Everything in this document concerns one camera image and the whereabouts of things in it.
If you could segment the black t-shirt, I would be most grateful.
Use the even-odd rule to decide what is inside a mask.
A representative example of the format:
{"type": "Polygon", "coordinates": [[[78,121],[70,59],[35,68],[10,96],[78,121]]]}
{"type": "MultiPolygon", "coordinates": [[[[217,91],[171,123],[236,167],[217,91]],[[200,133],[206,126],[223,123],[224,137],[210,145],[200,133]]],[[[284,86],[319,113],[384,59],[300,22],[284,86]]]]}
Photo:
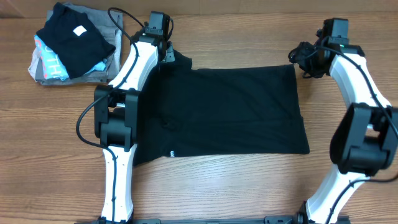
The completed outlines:
{"type": "Polygon", "coordinates": [[[179,52],[149,76],[134,164],[160,157],[308,154],[292,65],[198,69],[179,52]]]}

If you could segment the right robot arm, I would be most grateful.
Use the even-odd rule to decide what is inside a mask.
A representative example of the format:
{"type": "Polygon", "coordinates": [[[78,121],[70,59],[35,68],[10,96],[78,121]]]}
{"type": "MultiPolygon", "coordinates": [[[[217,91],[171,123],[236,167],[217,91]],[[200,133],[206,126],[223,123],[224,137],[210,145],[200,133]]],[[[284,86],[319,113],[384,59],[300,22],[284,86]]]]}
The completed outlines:
{"type": "Polygon", "coordinates": [[[314,44],[301,42],[289,52],[304,78],[332,77],[347,108],[330,142],[330,171],[291,223],[349,223],[339,213],[362,184],[397,180],[374,178],[395,158],[397,109],[377,89],[362,48],[349,42],[348,29],[347,19],[327,19],[314,44]]]}

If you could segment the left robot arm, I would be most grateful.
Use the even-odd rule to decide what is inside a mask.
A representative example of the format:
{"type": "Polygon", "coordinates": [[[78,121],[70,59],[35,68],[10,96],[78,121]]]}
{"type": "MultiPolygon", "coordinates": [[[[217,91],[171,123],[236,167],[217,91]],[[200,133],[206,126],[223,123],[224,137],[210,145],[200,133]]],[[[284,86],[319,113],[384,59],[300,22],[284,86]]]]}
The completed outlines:
{"type": "Polygon", "coordinates": [[[117,76],[95,89],[95,135],[106,165],[105,200],[98,223],[132,222],[139,95],[158,64],[174,58],[167,51],[172,23],[165,13],[151,12],[149,21],[130,38],[130,53],[117,76]]]}

